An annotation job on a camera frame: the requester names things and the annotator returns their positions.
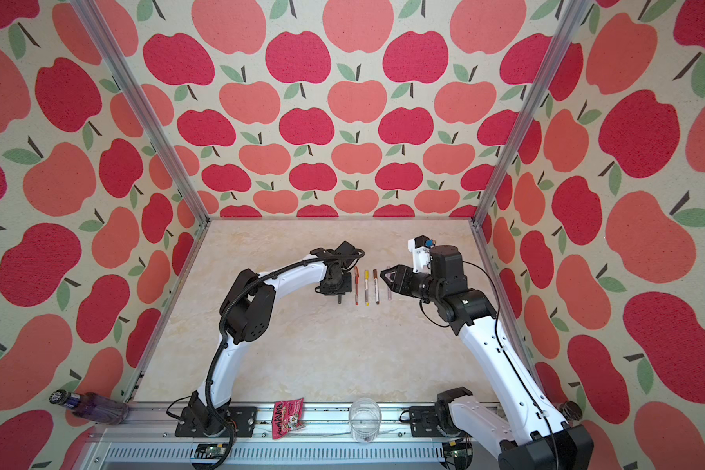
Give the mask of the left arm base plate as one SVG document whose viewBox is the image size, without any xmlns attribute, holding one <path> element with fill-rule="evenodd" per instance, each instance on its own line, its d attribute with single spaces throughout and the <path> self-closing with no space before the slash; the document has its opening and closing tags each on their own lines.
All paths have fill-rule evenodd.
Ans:
<svg viewBox="0 0 705 470">
<path fill-rule="evenodd" d="M 225 421 L 235 425 L 236 438 L 251 438 L 258 421 L 257 407 L 220 407 L 219 414 Z M 205 409 L 186 407 L 174 431 L 177 438 L 227 438 L 227 431 L 221 421 Z"/>
</svg>

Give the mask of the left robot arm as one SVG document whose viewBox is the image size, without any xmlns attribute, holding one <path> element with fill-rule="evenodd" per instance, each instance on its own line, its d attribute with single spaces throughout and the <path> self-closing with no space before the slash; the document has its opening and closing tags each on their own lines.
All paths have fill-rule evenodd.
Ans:
<svg viewBox="0 0 705 470">
<path fill-rule="evenodd" d="M 364 250 L 344 241 L 335 249 L 314 249 L 269 272 L 242 270 L 219 307 L 217 350 L 204 382 L 189 398 L 182 424 L 204 437 L 228 436 L 232 428 L 228 407 L 242 360 L 248 346 L 270 327 L 275 303 L 311 285 L 315 293 L 327 297 L 352 292 L 352 271 L 364 256 Z"/>
</svg>

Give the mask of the red gel pen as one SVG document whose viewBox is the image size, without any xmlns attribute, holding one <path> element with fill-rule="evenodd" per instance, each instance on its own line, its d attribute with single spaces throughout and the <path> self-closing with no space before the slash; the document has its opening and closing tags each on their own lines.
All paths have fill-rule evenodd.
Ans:
<svg viewBox="0 0 705 470">
<path fill-rule="evenodd" d="M 358 275 L 354 278 L 354 304 L 356 306 L 360 304 L 360 277 Z"/>
</svg>

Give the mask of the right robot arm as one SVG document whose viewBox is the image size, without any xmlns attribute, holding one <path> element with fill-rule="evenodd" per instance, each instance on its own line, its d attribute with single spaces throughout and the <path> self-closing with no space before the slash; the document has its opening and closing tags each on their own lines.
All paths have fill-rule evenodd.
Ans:
<svg viewBox="0 0 705 470">
<path fill-rule="evenodd" d="M 580 408 L 557 407 L 524 366 L 487 295 L 468 285 L 466 263 L 455 246 L 426 236 L 409 240 L 411 266 L 382 271 L 388 288 L 436 306 L 440 319 L 475 356 L 503 407 L 486 409 L 465 388 L 437 397 L 436 411 L 447 436 L 465 434 L 487 450 L 502 469 L 586 469 L 595 443 L 580 425 Z"/>
</svg>

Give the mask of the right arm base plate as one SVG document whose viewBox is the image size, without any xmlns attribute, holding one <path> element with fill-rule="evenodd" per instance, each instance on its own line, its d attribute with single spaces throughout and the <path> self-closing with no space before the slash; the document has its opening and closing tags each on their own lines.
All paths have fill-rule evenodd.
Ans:
<svg viewBox="0 0 705 470">
<path fill-rule="evenodd" d="M 399 423 L 409 425 L 413 438 L 458 440 L 491 436 L 489 413 L 465 387 L 446 390 L 432 405 L 414 405 L 399 415 Z"/>
</svg>

